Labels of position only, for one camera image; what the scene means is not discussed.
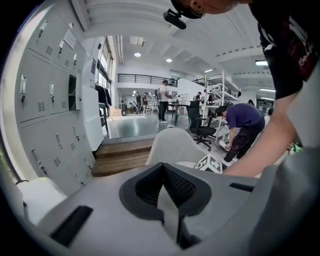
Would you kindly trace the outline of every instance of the black railing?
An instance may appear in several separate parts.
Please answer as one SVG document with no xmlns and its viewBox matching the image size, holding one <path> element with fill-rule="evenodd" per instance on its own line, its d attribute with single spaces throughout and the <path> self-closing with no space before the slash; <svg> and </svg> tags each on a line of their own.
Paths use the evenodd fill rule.
<svg viewBox="0 0 320 256">
<path fill-rule="evenodd" d="M 164 80 L 168 81 L 168 85 L 178 87 L 178 80 L 173 78 L 165 78 L 144 74 L 118 74 L 118 83 L 143 83 L 161 85 Z"/>
</svg>

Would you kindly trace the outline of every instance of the office chair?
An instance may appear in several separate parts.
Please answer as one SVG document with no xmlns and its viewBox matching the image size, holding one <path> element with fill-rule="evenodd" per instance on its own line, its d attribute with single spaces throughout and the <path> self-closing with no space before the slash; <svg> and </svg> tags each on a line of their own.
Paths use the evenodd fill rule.
<svg viewBox="0 0 320 256">
<path fill-rule="evenodd" d="M 188 112 L 188 116 L 190 120 L 189 130 L 191 133 L 196 134 L 196 138 L 194 138 L 193 140 L 197 142 L 197 144 L 202 143 L 206 145 L 209 148 L 208 151 L 210 152 L 211 141 L 204 138 L 206 138 L 206 136 L 213 136 L 213 134 L 215 134 L 217 131 L 217 129 L 210 127 L 212 117 L 209 117 L 209 123 L 207 126 L 200 126 L 201 121 L 204 121 L 207 119 L 201 118 L 199 107 L 191 104 L 190 106 L 186 107 L 186 110 Z"/>
</svg>

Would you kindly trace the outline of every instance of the ceiling light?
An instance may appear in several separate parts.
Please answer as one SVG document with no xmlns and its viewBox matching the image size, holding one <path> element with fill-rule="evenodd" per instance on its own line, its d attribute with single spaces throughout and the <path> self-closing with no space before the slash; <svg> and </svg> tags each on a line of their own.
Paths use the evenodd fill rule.
<svg viewBox="0 0 320 256">
<path fill-rule="evenodd" d="M 256 61 L 255 61 L 255 64 L 256 64 L 257 66 L 268 66 L 268 62 L 265 61 L 265 60 L 256 60 Z"/>
<path fill-rule="evenodd" d="M 264 92 L 273 92 L 275 93 L 276 90 L 271 90 L 271 89 L 260 89 L 260 91 L 264 91 Z"/>
<path fill-rule="evenodd" d="M 275 100 L 274 98 L 265 98 L 265 97 L 261 97 L 261 99 L 268 100 L 268 101 L 274 101 Z"/>
</svg>

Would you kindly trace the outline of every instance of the wooden step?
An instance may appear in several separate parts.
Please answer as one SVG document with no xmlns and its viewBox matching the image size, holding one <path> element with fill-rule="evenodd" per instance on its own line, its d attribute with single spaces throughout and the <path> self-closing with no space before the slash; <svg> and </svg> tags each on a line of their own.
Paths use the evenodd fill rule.
<svg viewBox="0 0 320 256">
<path fill-rule="evenodd" d="M 144 166 L 149 153 L 150 151 L 135 151 L 128 153 L 128 155 L 98 158 L 91 173 L 94 177 L 104 177 Z"/>
<path fill-rule="evenodd" d="M 135 152 L 150 152 L 154 139 L 145 139 L 134 142 L 103 145 L 96 152 L 97 159 L 115 156 L 124 156 Z"/>
</svg>

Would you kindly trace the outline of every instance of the metal shelving rack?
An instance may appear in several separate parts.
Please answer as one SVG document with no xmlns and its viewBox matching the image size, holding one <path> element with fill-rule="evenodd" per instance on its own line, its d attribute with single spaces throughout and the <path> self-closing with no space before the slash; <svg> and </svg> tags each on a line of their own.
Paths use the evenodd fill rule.
<svg viewBox="0 0 320 256">
<path fill-rule="evenodd" d="M 221 91 L 212 91 L 210 92 L 210 90 L 216 86 L 221 85 L 222 90 Z M 213 109 L 217 109 L 218 106 L 210 106 L 207 105 L 207 99 L 208 96 L 207 95 L 213 95 L 216 98 L 221 99 L 221 105 L 224 106 L 226 101 L 238 101 L 238 99 L 236 98 L 236 94 L 238 94 L 238 92 L 241 91 L 241 89 L 234 84 L 231 80 L 228 79 L 228 77 L 225 76 L 225 72 L 223 71 L 222 74 L 218 74 L 218 75 L 213 75 L 210 77 L 205 76 L 204 78 L 204 87 L 205 87 L 205 96 L 204 96 L 204 111 L 203 111 L 203 118 L 206 118 L 206 109 L 208 108 L 213 108 Z M 217 144 L 217 140 L 218 140 L 218 133 L 220 131 L 221 128 L 221 124 L 222 124 L 222 117 L 217 117 L 217 118 L 213 118 L 213 121 L 219 120 L 219 125 L 218 125 L 218 129 L 217 129 L 217 133 L 215 136 L 215 143 Z"/>
</svg>

